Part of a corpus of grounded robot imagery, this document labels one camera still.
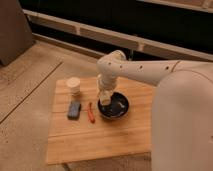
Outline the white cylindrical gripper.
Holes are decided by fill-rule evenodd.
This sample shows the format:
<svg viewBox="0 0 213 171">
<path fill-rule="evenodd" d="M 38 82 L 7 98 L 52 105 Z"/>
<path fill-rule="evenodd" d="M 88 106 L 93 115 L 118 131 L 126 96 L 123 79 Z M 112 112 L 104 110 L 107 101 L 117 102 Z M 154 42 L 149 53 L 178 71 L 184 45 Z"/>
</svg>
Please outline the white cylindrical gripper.
<svg viewBox="0 0 213 171">
<path fill-rule="evenodd" d="M 99 97 L 101 99 L 109 99 L 117 86 L 117 78 L 99 75 L 97 78 L 97 85 Z"/>
</svg>

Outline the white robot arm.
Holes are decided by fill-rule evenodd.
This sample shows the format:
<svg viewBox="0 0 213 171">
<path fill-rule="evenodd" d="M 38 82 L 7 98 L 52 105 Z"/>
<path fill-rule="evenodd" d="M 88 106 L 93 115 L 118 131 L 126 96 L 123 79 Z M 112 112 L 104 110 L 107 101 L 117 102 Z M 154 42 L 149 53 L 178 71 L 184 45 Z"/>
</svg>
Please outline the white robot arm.
<svg viewBox="0 0 213 171">
<path fill-rule="evenodd" d="M 129 61 L 116 50 L 97 62 L 100 99 L 117 79 L 156 87 L 151 107 L 152 171 L 213 171 L 213 62 Z"/>
</svg>

